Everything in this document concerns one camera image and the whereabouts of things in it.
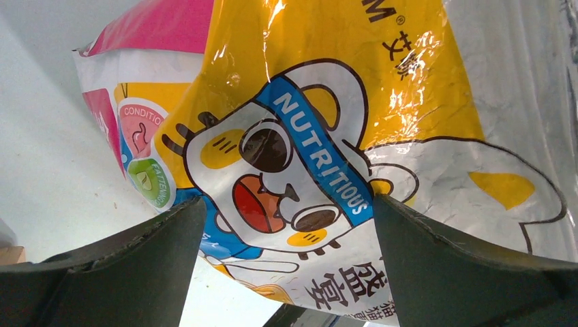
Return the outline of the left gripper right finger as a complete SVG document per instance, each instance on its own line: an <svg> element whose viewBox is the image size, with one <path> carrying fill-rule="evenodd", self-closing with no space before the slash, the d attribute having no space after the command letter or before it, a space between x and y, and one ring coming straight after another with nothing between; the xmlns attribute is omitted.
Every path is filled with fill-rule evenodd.
<svg viewBox="0 0 578 327"><path fill-rule="evenodd" d="M513 251L386 195L376 234L401 326L576 326L577 265Z"/></svg>

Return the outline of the cat food bag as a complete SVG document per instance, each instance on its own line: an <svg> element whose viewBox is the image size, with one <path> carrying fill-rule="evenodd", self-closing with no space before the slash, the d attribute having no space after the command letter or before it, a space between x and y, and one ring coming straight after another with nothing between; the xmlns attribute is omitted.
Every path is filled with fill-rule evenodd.
<svg viewBox="0 0 578 327"><path fill-rule="evenodd" d="M125 178L271 300L398 326L380 194L577 260L576 1L141 1L74 61Z"/></svg>

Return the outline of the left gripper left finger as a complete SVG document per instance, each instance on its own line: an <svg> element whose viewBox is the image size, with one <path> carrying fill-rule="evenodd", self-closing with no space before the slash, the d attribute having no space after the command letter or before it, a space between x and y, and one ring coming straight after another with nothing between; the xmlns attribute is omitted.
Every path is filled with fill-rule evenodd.
<svg viewBox="0 0 578 327"><path fill-rule="evenodd" d="M188 200L40 263L1 267L2 326L178 326L207 209Z"/></svg>

